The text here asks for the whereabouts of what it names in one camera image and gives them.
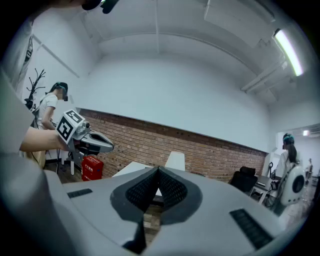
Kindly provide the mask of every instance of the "white shirt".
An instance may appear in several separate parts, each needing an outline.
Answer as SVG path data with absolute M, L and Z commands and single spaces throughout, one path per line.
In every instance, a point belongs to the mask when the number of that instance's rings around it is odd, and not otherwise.
M 38 124 L 38 128 L 40 130 L 46 130 L 47 128 L 45 128 L 44 125 L 41 123 L 42 118 L 46 112 L 47 107 L 56 108 L 57 103 L 58 103 L 58 97 L 54 93 L 50 92 L 47 95 L 43 96 L 40 99 L 40 102 L 41 102 L 41 104 L 39 106 L 39 114 L 37 117 L 37 124 Z
M 284 178 L 285 175 L 287 174 L 287 172 L 292 167 L 294 167 L 294 165 L 301 165 L 301 158 L 300 158 L 299 151 L 296 152 L 296 161 L 299 164 L 296 164 L 294 162 L 290 162 L 288 156 L 289 156 L 288 150 L 286 150 L 285 152 L 283 152 L 281 154 L 278 165 L 276 167 L 276 171 L 275 171 L 276 176 Z

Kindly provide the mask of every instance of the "red box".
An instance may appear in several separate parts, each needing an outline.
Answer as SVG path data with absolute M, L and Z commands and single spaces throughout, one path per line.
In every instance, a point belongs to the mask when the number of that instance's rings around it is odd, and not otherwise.
M 104 163 L 93 156 L 85 156 L 82 161 L 82 180 L 93 181 L 102 178 Z

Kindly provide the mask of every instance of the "woman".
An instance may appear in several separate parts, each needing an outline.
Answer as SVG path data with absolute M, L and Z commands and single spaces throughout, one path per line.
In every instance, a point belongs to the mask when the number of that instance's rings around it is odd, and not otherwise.
M 294 137 L 291 134 L 286 133 L 283 136 L 282 141 L 282 148 L 285 151 L 281 154 L 278 165 L 276 167 L 276 174 L 282 174 L 282 178 L 278 184 L 277 198 L 274 199 L 268 197 L 265 202 L 265 206 L 270 208 L 278 216 L 280 216 L 286 208 L 284 205 L 280 203 L 280 198 L 283 192 L 283 188 L 285 186 L 285 179 L 287 178 L 287 175 L 291 171 L 291 169 L 299 165 L 301 162 L 300 153 L 296 150 L 295 147 Z
M 35 114 L 36 127 L 39 130 L 55 130 L 55 126 L 51 122 L 51 118 L 56 109 L 59 100 L 68 100 L 68 85 L 65 82 L 55 83 L 51 90 L 41 98 L 38 109 Z M 36 161 L 41 168 L 44 168 L 46 163 L 46 152 L 26 152 L 27 158 Z
M 276 167 L 276 174 L 281 175 L 283 180 L 287 174 L 287 172 L 292 169 L 294 166 L 299 165 L 301 162 L 300 153 L 296 150 L 295 147 L 295 139 L 294 137 L 286 133 L 283 136 L 283 146 L 282 148 L 285 150 L 279 159 L 279 163 Z
M 68 85 L 65 82 L 55 83 L 48 93 L 40 100 L 37 114 L 37 128 L 40 130 L 55 130 L 51 118 L 59 100 L 67 100 Z

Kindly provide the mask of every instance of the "red brick wall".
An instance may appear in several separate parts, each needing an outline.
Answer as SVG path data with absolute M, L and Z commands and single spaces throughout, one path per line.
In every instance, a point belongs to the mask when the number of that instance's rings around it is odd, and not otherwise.
M 132 161 L 149 166 L 165 165 L 171 151 L 185 155 L 185 170 L 228 182 L 241 166 L 261 173 L 266 153 L 192 132 L 150 122 L 81 110 L 94 131 L 114 143 L 110 153 L 100 153 L 102 175 L 112 177 Z

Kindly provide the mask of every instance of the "ceiling light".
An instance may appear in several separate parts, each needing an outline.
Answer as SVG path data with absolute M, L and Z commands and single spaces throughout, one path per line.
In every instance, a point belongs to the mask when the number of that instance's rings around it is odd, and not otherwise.
M 277 39 L 277 41 L 281 44 L 286 55 L 288 56 L 292 66 L 293 66 L 295 75 L 297 77 L 300 76 L 303 73 L 303 70 L 301 68 L 297 54 L 296 54 L 294 48 L 292 47 L 290 41 L 288 40 L 287 36 L 285 35 L 285 33 L 282 30 L 276 31 L 274 36 Z

